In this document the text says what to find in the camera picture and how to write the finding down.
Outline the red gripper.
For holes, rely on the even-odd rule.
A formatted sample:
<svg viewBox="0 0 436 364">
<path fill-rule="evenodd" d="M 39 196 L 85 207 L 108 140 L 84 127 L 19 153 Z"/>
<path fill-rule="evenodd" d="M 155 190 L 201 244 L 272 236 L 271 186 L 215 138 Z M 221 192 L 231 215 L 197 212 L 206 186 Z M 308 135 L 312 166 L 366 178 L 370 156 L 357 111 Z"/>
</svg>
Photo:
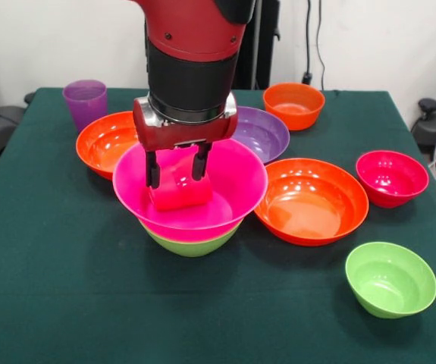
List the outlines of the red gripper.
<svg viewBox="0 0 436 364">
<path fill-rule="evenodd" d="M 237 100 L 230 93 L 224 111 L 217 118 L 204 123 L 173 121 L 160 115 L 144 96 L 133 101 L 133 121 L 139 142 L 146 154 L 146 186 L 157 189 L 160 185 L 160 166 L 155 151 L 174 149 L 196 144 L 198 149 L 193 158 L 192 178 L 205 177 L 212 143 L 230 138 L 237 128 Z"/>
</svg>

